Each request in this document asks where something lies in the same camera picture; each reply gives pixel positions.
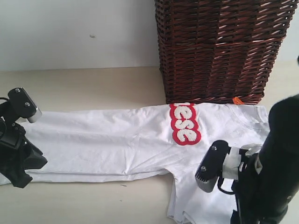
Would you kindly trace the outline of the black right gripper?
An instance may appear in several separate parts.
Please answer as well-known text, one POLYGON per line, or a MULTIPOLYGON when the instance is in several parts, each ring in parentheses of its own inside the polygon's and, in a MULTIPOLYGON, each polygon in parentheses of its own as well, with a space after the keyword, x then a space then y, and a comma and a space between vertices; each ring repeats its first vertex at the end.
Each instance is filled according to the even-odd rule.
POLYGON ((278 224, 299 190, 299 157, 289 152, 242 155, 231 189, 232 224, 278 224))

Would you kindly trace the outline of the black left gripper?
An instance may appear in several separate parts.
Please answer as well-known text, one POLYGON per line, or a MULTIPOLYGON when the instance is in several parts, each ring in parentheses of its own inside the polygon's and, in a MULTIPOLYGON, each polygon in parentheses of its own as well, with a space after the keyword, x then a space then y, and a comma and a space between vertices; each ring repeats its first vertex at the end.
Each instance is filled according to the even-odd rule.
POLYGON ((24 188, 33 178, 25 171, 41 169, 47 163, 42 151, 25 136, 20 118, 9 102, 0 104, 0 173, 14 187, 24 188))

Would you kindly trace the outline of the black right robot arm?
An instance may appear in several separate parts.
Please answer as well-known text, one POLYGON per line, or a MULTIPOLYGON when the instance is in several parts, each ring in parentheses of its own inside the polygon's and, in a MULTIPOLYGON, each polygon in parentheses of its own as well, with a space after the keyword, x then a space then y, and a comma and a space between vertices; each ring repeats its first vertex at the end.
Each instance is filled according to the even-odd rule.
POLYGON ((299 97, 277 102, 269 112, 270 132, 233 182, 237 209, 232 224, 278 224, 299 190, 299 97))

